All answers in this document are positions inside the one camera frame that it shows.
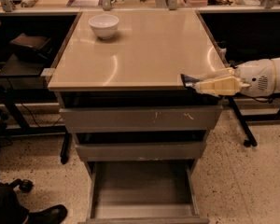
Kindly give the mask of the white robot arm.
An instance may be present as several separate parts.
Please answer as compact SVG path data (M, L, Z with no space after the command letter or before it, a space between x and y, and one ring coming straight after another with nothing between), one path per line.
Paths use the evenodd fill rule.
M265 97L280 93L280 58L261 59L209 73L193 85L198 93L213 96Z

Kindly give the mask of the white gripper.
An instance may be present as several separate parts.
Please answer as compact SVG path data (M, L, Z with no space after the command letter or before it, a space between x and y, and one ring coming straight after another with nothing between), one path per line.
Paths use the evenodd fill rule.
M269 96L275 88L275 68L272 60L261 59L231 67L209 71L199 76L194 89L213 96L230 96L237 92L249 97Z

